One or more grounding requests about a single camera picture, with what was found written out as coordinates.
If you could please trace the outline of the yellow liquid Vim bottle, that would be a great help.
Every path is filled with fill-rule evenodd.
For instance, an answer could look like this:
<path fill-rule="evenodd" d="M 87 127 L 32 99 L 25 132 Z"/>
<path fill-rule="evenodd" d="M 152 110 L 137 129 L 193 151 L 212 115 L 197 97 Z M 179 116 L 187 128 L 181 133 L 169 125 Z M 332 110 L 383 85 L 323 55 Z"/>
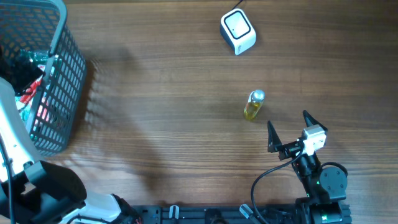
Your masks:
<path fill-rule="evenodd" d="M 266 94 L 263 90 L 254 90 L 251 92 L 244 109 L 244 117 L 247 120 L 253 120 L 264 103 Z"/>

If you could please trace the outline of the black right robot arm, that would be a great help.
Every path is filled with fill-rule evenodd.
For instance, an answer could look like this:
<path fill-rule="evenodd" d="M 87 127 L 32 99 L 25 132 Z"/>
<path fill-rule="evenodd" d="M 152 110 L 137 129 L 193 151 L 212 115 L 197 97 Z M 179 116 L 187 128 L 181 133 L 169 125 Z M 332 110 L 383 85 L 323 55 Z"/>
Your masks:
<path fill-rule="evenodd" d="M 295 201 L 296 223 L 351 223 L 346 199 L 348 171 L 337 162 L 321 163 L 316 152 L 326 143 L 328 129 L 307 111 L 303 111 L 306 128 L 295 141 L 282 144 L 271 122 L 267 123 L 268 151 L 279 159 L 291 159 L 293 170 L 302 183 L 306 197 Z"/>

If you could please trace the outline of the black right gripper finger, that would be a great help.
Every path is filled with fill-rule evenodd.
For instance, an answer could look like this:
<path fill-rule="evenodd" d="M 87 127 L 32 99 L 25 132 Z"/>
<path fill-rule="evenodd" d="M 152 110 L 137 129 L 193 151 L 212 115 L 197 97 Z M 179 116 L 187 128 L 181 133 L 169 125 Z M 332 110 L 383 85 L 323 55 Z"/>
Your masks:
<path fill-rule="evenodd" d="M 307 110 L 303 110 L 303 118 L 307 127 L 319 125 L 324 131 L 328 131 L 328 128 L 317 121 Z"/>
<path fill-rule="evenodd" d="M 268 152 L 278 152 L 282 150 L 282 142 L 271 121 L 267 122 L 268 130 Z"/>

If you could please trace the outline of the red stick sachet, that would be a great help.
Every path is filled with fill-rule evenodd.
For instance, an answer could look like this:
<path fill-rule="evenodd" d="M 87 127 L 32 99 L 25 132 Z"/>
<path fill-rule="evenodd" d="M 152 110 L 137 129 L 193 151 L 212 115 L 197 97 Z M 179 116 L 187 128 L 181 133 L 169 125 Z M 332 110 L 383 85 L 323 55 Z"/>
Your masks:
<path fill-rule="evenodd" d="M 37 87 L 41 84 L 42 77 L 36 79 L 36 81 L 32 82 L 32 84 L 26 89 L 25 93 L 19 98 L 19 101 L 24 105 L 27 105 L 31 99 L 37 93 Z"/>

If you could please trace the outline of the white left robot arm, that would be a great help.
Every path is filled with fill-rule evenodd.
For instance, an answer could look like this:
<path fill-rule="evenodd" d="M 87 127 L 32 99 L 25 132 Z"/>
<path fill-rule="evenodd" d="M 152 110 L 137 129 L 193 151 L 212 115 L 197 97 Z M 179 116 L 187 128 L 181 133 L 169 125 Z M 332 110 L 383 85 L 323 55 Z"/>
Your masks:
<path fill-rule="evenodd" d="M 28 58 L 1 59 L 1 215 L 11 223 L 142 223 L 124 199 L 88 192 L 74 171 L 36 150 L 14 97 L 43 74 Z"/>

